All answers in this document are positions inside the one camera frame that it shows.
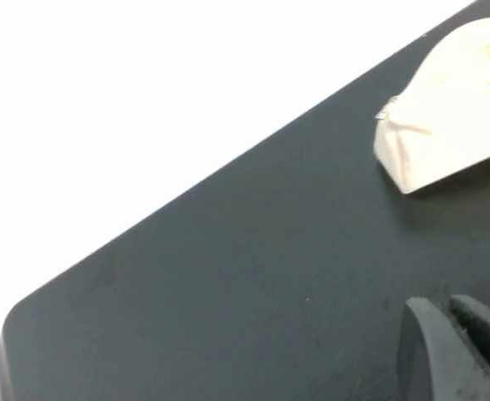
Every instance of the black rubber object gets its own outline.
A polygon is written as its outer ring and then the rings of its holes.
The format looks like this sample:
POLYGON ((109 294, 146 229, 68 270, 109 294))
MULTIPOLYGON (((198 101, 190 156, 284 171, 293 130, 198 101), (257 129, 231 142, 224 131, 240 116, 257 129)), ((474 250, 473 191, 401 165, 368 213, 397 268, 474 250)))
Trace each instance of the black rubber object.
POLYGON ((403 196, 374 117, 484 17, 490 0, 20 302, 3 328, 18 401, 398 399, 405 300, 490 305, 490 161, 403 196))
POLYGON ((406 303, 398 353, 405 401, 490 401, 490 308, 466 296, 451 305, 450 314, 425 298, 406 303))

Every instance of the gray plastic part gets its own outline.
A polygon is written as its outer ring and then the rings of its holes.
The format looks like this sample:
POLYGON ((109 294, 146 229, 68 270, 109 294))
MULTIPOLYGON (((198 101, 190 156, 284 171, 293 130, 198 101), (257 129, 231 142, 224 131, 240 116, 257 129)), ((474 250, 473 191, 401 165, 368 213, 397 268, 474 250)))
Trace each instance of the gray plastic part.
POLYGON ((490 376, 454 323, 425 298, 407 301, 398 375, 405 401, 490 401, 490 376))

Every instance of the beige cloth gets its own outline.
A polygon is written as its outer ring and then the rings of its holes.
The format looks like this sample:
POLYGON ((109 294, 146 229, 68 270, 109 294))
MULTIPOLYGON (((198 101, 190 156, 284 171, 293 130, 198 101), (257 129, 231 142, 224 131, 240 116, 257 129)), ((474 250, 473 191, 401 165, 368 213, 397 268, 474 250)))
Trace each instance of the beige cloth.
POLYGON ((375 155, 405 194, 489 158, 490 18, 446 36, 376 118, 375 155))

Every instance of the black tray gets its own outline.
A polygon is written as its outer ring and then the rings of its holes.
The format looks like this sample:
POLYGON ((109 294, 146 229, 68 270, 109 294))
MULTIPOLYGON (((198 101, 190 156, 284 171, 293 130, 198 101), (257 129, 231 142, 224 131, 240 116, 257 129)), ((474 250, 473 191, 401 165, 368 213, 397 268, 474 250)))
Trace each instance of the black tray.
POLYGON ((490 161, 405 197, 374 116, 484 17, 490 0, 21 301, 3 329, 17 400, 396 399, 408 297, 490 306, 490 161))

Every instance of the white background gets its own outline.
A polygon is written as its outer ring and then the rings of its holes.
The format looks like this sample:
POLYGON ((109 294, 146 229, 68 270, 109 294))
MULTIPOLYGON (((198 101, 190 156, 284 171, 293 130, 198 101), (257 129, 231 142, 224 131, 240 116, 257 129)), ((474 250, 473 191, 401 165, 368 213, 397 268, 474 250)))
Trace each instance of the white background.
POLYGON ((468 3, 0 0, 0 329, 17 301, 468 3))

